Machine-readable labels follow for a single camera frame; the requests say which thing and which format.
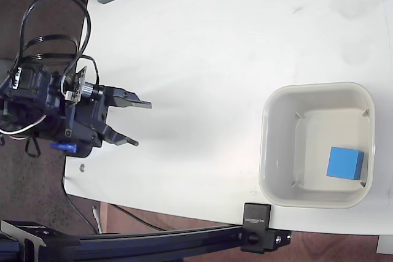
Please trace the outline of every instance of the white table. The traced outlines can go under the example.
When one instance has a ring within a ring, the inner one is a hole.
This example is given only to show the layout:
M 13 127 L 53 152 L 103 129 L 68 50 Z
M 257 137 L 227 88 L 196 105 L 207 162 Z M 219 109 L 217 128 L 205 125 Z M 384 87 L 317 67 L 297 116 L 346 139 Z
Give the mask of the white table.
M 153 109 L 111 108 L 107 123 L 139 147 L 104 143 L 68 158 L 68 193 L 242 224 L 245 202 L 268 203 L 259 188 L 267 97 L 284 85 L 354 81 L 376 106 L 371 191 L 345 210 L 273 207 L 270 227 L 393 234 L 393 0 L 89 0 L 88 9 L 86 53 L 101 83 Z

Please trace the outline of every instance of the blue block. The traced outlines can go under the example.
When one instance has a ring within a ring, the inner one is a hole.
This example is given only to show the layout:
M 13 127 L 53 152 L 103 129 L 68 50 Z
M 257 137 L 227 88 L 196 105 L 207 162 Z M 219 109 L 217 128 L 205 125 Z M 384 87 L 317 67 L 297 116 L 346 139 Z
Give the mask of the blue block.
M 345 179 L 360 179 L 364 153 L 359 150 L 332 147 L 327 175 Z

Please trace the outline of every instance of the metal bracket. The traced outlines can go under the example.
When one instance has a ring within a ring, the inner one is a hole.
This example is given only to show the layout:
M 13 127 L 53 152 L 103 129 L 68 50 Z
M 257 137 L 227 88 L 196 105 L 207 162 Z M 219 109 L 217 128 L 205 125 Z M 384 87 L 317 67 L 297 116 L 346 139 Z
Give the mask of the metal bracket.
M 25 262 L 70 261 L 72 248 L 80 240 L 35 222 L 1 221 L 0 230 L 21 246 Z
M 269 228 L 270 209 L 270 205 L 244 204 L 242 251 L 263 254 L 290 244 L 290 231 Z

